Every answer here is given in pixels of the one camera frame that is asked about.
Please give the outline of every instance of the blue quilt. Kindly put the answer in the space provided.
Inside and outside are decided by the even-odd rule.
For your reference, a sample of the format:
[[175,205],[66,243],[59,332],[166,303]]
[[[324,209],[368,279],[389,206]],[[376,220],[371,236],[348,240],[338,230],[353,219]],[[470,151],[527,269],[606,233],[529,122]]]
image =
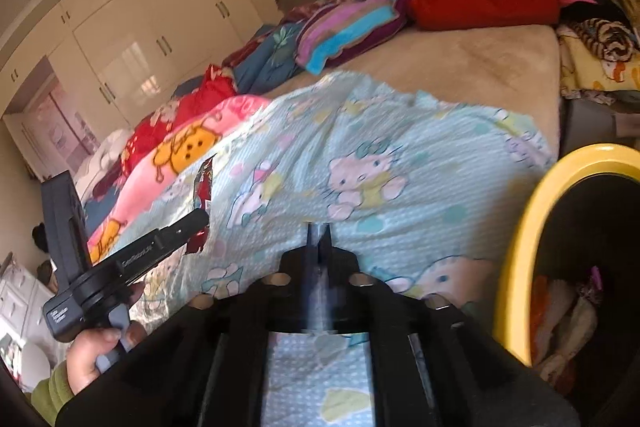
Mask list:
[[[196,293],[224,298],[274,271],[309,221],[331,222],[334,243],[395,291],[441,293],[489,325],[500,262],[552,163],[527,116],[336,72],[222,139],[114,250],[189,212],[211,157],[209,238],[146,275],[132,314],[150,328]],[[263,425],[372,425],[363,335],[276,334],[272,344]]]

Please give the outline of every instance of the human hand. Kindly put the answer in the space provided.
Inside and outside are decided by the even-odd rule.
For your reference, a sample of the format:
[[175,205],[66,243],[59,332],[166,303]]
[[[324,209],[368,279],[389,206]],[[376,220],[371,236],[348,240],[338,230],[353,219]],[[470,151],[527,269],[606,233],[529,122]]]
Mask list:
[[[129,306],[133,306],[145,290],[145,283],[138,282],[130,286],[132,295]],[[95,367],[98,355],[106,355],[116,347],[122,333],[116,328],[95,328],[84,330],[78,334],[66,354],[66,377],[73,394],[78,394],[92,381],[100,376]],[[133,321],[125,333],[125,338],[131,347],[139,344],[146,337],[142,324]]]

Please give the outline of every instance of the beige bed sheet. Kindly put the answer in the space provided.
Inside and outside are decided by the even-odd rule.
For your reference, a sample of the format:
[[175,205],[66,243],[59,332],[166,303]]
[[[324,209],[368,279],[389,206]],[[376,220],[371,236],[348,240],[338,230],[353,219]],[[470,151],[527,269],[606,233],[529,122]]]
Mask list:
[[[408,28],[340,69],[370,74],[402,92],[424,90],[447,102],[529,114],[558,153],[560,57],[549,26],[450,32]],[[318,78],[305,71],[266,96],[310,86]]]

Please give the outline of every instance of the yellow ring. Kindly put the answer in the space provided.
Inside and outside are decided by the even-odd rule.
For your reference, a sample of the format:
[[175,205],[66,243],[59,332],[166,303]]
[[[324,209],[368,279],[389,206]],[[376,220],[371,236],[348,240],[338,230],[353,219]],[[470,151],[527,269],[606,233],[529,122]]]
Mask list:
[[562,158],[534,190],[502,266],[494,337],[526,365],[531,365],[531,282],[546,218],[569,188],[594,174],[620,174],[640,182],[640,152],[604,143],[583,147]]

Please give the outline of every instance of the device handle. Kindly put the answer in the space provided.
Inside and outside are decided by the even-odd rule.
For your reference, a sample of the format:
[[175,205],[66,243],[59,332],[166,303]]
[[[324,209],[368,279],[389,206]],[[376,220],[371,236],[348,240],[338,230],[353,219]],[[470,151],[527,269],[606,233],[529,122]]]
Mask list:
[[95,359],[95,367],[98,368],[101,374],[131,350],[131,345],[125,338],[125,333],[127,333],[129,325],[131,324],[129,307],[126,304],[118,304],[109,312],[108,317],[111,328],[118,328],[122,332],[122,336],[116,347],[111,349],[106,355],[99,355],[98,358]]

